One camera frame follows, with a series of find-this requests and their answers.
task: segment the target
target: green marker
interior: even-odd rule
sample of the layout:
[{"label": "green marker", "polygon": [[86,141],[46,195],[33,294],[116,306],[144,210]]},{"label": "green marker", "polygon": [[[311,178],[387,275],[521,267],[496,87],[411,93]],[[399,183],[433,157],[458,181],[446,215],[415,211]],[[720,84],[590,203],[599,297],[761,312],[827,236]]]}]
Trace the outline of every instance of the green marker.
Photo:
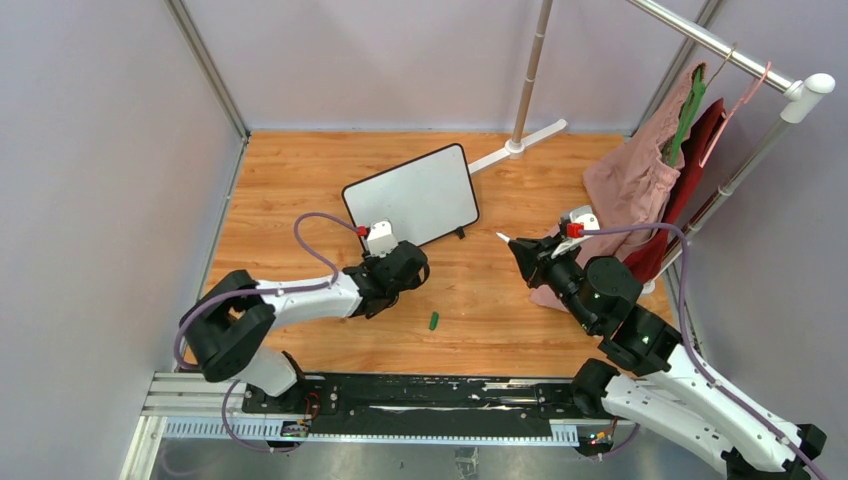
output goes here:
[{"label": "green marker", "polygon": [[439,312],[433,312],[433,316],[430,317],[430,330],[435,330],[437,325],[439,325]]}]

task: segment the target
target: gray floor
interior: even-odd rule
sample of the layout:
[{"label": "gray floor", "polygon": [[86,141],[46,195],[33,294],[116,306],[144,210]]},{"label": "gray floor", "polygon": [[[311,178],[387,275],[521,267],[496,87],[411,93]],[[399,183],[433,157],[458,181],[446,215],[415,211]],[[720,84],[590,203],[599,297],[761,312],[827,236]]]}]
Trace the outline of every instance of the gray floor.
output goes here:
[{"label": "gray floor", "polygon": [[581,460],[571,448],[455,447],[313,443],[289,454],[261,454],[231,441],[169,440],[169,468],[197,471],[167,474],[159,462],[151,478],[310,479],[310,480],[506,480],[628,479],[719,480],[724,478],[697,457],[651,433],[620,455],[600,464]]}]

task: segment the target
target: robotic arm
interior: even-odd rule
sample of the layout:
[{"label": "robotic arm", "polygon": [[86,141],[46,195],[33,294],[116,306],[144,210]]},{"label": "robotic arm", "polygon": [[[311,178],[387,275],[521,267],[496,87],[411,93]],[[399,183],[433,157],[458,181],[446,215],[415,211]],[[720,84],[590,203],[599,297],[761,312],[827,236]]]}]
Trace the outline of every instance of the robotic arm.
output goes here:
[{"label": "robotic arm", "polygon": [[[697,354],[695,365],[681,334],[636,301],[642,285],[612,256],[594,257],[581,268],[576,257],[586,239],[579,230],[598,228],[591,207],[564,214],[560,232],[542,239],[508,240],[530,288],[548,285],[598,348],[618,368],[660,389],[645,388],[618,369],[589,360],[572,385],[584,413],[606,411],[629,418],[683,446],[731,479],[808,479],[792,442],[815,458],[825,435],[814,425],[794,425],[754,402]],[[715,378],[707,381],[701,371]],[[777,438],[732,401],[726,389],[780,430]]]},{"label": "robotic arm", "polygon": [[[394,306],[400,292],[427,281],[427,256],[407,241],[398,242],[388,221],[361,228],[360,234],[365,236],[364,259],[341,273],[270,282],[236,270],[210,290],[180,321],[183,325],[202,310],[191,319],[185,338],[206,380],[238,377],[270,396],[282,395],[297,382],[298,369],[287,353],[261,346],[268,332],[322,317],[371,318]],[[214,308],[202,308],[228,296]]]}]

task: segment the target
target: small whiteboard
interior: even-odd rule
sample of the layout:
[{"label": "small whiteboard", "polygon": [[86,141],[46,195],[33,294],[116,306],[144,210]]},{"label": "small whiteboard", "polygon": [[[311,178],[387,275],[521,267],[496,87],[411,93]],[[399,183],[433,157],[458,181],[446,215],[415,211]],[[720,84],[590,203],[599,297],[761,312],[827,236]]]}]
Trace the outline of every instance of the small whiteboard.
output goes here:
[{"label": "small whiteboard", "polygon": [[458,143],[348,185],[342,198],[355,225],[388,219],[398,241],[418,246],[480,218]]}]

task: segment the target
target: clothing rack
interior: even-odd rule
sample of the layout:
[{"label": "clothing rack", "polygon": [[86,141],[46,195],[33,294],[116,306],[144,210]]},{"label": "clothing rack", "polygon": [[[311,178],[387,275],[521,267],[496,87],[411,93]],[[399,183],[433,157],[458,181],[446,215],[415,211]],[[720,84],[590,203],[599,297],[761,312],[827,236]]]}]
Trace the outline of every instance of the clothing rack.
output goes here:
[{"label": "clothing rack", "polygon": [[[817,73],[807,77],[806,80],[793,80],[778,70],[771,68],[766,74],[766,66],[756,60],[754,57],[744,53],[739,49],[735,49],[728,42],[722,40],[709,30],[701,25],[693,23],[671,10],[659,5],[652,0],[627,0],[635,7],[643,12],[651,15],[662,23],[677,30],[686,37],[689,37],[694,42],[702,45],[707,50],[719,55],[721,58],[727,58],[728,63],[736,65],[742,71],[746,72],[755,78],[760,78],[766,75],[763,83],[780,92],[789,100],[789,103],[781,111],[780,118],[766,132],[765,135],[757,142],[739,168],[722,183],[709,199],[701,206],[692,220],[683,228],[686,234],[687,241],[691,240],[692,236],[697,233],[704,223],[727,201],[733,194],[739,184],[751,174],[754,168],[771,151],[774,145],[791,129],[793,125],[800,123],[804,117],[821,101],[828,93],[833,91],[835,81],[832,76],[826,73]],[[536,26],[536,37],[533,41],[533,49],[530,54],[530,61],[527,66],[527,76],[524,81],[524,86],[521,94],[521,102],[516,115],[515,128],[512,132],[512,137],[507,140],[504,148],[493,152],[485,157],[471,163],[469,172],[474,174],[484,168],[495,165],[496,163],[505,160],[506,158],[519,158],[524,154],[527,147],[532,146],[552,135],[563,130],[567,123],[560,119],[553,125],[547,126],[535,133],[521,137],[524,132],[527,112],[530,107],[530,98],[533,94],[533,86],[536,81],[536,70],[539,65],[539,58],[542,53],[542,45],[545,39],[548,19],[551,14],[553,0],[543,0],[542,9],[539,13],[539,20]],[[682,246],[679,240],[675,239],[669,244],[663,258],[663,266],[658,277],[680,256]]]}]

